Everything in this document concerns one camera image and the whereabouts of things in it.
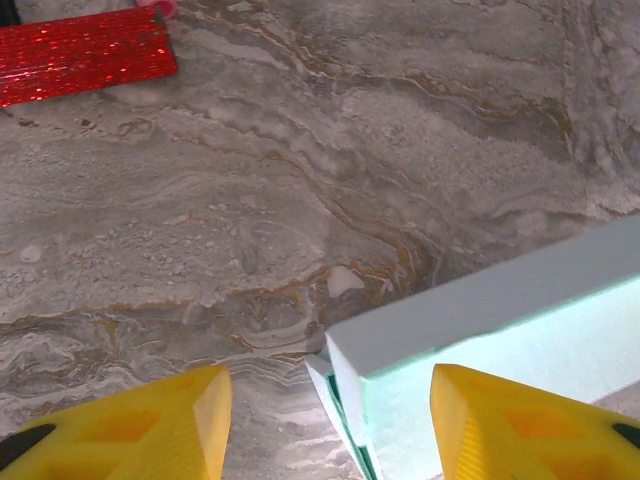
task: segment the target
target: gray marble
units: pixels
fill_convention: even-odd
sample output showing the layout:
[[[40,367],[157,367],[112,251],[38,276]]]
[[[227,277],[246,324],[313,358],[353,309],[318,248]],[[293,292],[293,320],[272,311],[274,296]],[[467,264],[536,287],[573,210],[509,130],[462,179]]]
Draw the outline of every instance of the gray marble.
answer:
[[[302,356],[636,211],[639,23],[632,0],[184,0],[179,76],[1,112],[0,436],[220,362],[227,480],[357,478]]]

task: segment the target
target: red sparkly object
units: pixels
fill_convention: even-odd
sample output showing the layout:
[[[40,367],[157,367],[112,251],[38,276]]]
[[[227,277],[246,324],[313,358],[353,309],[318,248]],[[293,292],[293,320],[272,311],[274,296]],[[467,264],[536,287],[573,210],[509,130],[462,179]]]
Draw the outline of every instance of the red sparkly object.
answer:
[[[173,75],[154,6],[0,28],[0,107]]]

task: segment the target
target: marble surface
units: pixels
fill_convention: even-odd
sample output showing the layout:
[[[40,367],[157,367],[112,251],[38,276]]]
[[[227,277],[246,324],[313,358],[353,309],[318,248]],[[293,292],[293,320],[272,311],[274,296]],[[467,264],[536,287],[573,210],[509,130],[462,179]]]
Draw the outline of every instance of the marble surface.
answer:
[[[636,211],[638,24],[632,0],[184,0],[179,76],[0,112],[0,437],[220,362],[225,479],[358,478],[303,355]]]

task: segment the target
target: foam board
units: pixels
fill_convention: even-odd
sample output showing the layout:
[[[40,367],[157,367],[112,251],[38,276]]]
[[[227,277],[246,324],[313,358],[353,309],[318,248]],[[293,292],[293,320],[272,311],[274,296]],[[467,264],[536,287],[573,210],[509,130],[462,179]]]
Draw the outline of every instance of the foam board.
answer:
[[[378,480],[441,472],[436,363],[592,403],[640,379],[640,216],[332,326],[336,401]]]

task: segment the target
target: yellow plastic object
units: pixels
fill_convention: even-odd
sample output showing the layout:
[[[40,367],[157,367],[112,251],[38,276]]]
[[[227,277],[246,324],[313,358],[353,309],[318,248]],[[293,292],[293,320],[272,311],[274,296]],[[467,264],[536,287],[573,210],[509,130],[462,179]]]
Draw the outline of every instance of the yellow plastic object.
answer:
[[[445,480],[637,480],[640,423],[458,365],[436,365]]]
[[[48,415],[0,443],[0,480],[219,480],[231,396],[203,367]]]

